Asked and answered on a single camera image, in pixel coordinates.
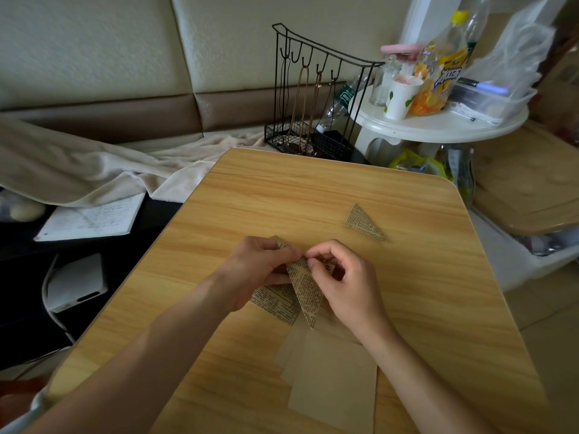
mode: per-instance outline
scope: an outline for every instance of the beige blanket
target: beige blanket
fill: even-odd
[[[147,191],[184,203],[229,149],[267,149],[263,135],[214,135],[143,153],[0,116],[0,186],[45,204],[90,207]]]

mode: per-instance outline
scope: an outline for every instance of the brown plastic lid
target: brown plastic lid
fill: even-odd
[[[533,122],[478,142],[474,205],[511,234],[536,236],[579,224],[579,150]]]

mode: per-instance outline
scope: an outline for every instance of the yellow bottle cap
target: yellow bottle cap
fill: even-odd
[[[452,14],[451,22],[453,24],[462,24],[468,19],[468,10],[455,10]]]

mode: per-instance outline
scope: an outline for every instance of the brown leather strip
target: brown leather strip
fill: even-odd
[[[336,85],[336,92],[343,84]],[[276,120],[281,118],[281,105],[283,98],[280,97],[280,89],[277,89]],[[306,91],[305,86],[300,89],[300,102]],[[296,87],[291,86],[286,90],[286,117],[291,118],[293,112],[293,102],[295,99]],[[332,101],[334,88],[330,89],[328,84],[323,84],[318,93],[318,100],[315,107],[314,118],[321,116],[324,111],[326,100]],[[314,97],[314,86],[309,85],[307,89],[308,105],[306,106],[306,117],[309,118],[309,110]],[[197,93],[197,106],[201,117],[203,131],[220,131],[230,128],[242,128],[271,123],[274,120],[274,88],[261,88],[258,90],[241,91],[221,91],[217,93]],[[299,118],[301,118],[300,103],[298,104]]]
[[[106,143],[201,132],[192,94],[3,111],[43,128]]]

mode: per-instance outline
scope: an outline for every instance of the hand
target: hand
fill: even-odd
[[[358,340],[362,341],[368,333],[384,329],[395,332],[384,308],[372,263],[336,239],[310,248],[305,257],[312,277],[334,313]],[[342,280],[330,276],[322,261],[329,261],[342,269]]]
[[[215,271],[232,299],[231,311],[241,309],[253,292],[263,285],[291,283],[285,267],[302,256],[298,247],[279,248],[274,237],[246,236]]]

